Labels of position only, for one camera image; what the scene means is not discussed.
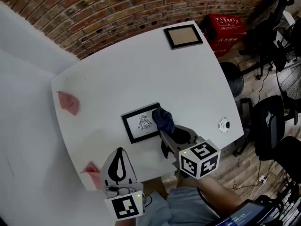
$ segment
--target person's arm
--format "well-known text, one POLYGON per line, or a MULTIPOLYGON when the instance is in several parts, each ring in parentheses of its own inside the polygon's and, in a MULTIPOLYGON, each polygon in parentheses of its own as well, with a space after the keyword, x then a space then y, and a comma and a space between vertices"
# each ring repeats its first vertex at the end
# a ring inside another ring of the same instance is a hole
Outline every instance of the person's arm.
POLYGON ((220 215, 231 215, 243 202, 236 193, 219 184, 211 176, 201 178, 197 185, 203 196, 220 215))
POLYGON ((136 218, 125 219, 122 221, 117 221, 115 226, 136 226, 136 218))

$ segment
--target white table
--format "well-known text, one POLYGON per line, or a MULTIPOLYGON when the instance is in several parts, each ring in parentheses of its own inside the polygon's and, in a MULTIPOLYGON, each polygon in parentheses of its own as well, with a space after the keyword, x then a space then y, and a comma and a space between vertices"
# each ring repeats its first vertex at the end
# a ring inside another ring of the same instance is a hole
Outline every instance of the white table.
MULTIPOLYGON (((172 26, 194 24, 189 21, 172 26)), ((107 156, 123 147, 139 182, 175 171, 165 159, 159 136, 131 144, 121 115, 160 102, 175 124, 195 130, 220 149, 243 135, 239 114, 220 65, 204 38, 202 45, 171 50, 163 28, 146 32, 78 62, 52 80, 55 110, 70 158, 87 190, 88 162, 101 168, 107 156), (76 96, 77 116, 60 108, 56 91, 76 96), (227 117, 228 133, 218 123, 227 117)))

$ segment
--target white paper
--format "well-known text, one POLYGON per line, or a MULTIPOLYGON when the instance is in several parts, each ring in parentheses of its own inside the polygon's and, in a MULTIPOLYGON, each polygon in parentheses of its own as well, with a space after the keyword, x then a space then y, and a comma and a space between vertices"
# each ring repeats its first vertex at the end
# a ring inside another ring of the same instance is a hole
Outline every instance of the white paper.
POLYGON ((134 139, 157 131, 157 125, 151 116, 154 110, 156 110, 156 108, 127 118, 127 123, 134 139))

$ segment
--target white cube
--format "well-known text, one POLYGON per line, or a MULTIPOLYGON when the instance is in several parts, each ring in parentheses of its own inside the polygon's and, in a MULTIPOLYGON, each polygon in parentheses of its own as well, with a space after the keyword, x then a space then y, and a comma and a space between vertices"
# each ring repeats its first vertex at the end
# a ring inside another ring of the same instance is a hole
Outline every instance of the white cube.
POLYGON ((124 196, 105 199, 104 202, 116 221, 142 216, 145 212, 144 193, 138 191, 124 196))
POLYGON ((180 170, 200 179, 218 168, 221 151, 207 140, 179 151, 180 170))

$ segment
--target person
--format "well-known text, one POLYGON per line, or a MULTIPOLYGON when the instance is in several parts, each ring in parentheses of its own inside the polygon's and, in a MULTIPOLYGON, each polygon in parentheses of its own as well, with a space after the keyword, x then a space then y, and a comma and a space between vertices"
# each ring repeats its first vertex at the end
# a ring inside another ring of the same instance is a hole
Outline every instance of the person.
POLYGON ((205 226, 219 217, 231 215, 243 202, 211 176, 199 180, 180 176, 177 188, 170 190, 166 200, 163 192, 154 191, 150 196, 146 196, 143 216, 118 221, 115 226, 205 226))

